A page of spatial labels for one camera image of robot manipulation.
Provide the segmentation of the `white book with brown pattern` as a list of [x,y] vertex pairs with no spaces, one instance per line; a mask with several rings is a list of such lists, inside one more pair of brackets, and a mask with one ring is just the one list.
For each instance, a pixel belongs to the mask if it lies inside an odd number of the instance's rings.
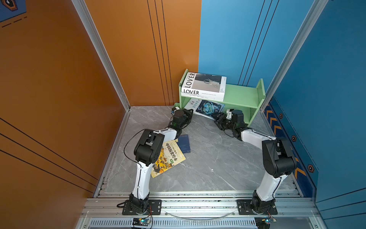
[[181,97],[198,98],[198,99],[205,99],[205,100],[218,101],[218,102],[224,101],[224,97],[217,97],[217,96],[181,94]]

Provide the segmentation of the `dark blue circle-cover book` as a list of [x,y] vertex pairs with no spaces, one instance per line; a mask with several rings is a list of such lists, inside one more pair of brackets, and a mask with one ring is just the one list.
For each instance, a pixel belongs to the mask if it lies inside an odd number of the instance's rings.
[[192,109],[194,114],[214,120],[215,116],[221,113],[224,107],[225,105],[221,103],[191,98],[185,109]]

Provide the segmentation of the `white LOVER book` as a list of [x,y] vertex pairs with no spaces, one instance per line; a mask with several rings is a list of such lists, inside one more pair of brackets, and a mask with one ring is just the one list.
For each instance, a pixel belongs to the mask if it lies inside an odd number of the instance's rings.
[[181,94],[225,97],[227,77],[188,72],[181,85]]

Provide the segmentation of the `yellow illustrated Chinese book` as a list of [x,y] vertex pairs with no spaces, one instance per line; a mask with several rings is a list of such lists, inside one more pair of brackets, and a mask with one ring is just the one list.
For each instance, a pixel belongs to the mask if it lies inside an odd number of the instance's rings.
[[152,178],[163,174],[165,171],[185,160],[186,158],[179,148],[176,140],[164,142],[161,153],[152,167]]

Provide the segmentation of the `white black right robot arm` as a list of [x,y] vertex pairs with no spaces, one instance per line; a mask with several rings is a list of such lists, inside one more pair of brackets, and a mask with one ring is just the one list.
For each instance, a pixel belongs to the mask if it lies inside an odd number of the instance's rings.
[[254,214],[273,212],[277,190],[297,168],[289,141],[285,137],[267,136],[249,128],[244,123],[241,110],[230,109],[226,113],[216,114],[214,123],[221,131],[231,130],[236,139],[262,150],[265,174],[248,206]]

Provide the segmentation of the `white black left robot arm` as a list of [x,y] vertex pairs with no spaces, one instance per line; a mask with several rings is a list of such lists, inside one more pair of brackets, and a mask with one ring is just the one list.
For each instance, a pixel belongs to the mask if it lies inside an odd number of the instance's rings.
[[192,109],[175,109],[173,119],[167,128],[158,131],[144,129],[133,152],[137,163],[137,172],[134,189],[129,196],[131,207],[138,213],[144,213],[148,210],[151,171],[163,149],[163,144],[176,140],[181,135],[182,130],[191,123],[192,116]]

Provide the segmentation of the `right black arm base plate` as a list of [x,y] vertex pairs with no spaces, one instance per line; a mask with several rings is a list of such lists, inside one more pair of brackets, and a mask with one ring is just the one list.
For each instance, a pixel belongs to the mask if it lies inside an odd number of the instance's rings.
[[236,201],[240,215],[277,215],[275,199],[271,201],[261,201],[259,199],[238,199]]

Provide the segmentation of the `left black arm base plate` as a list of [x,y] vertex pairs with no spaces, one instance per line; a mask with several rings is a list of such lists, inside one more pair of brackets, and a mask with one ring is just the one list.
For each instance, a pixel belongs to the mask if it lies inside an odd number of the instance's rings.
[[148,202],[145,202],[143,205],[133,203],[131,200],[127,200],[124,203],[123,215],[131,216],[131,215],[149,215],[152,214],[160,215],[162,209],[162,200],[161,199],[149,199]]

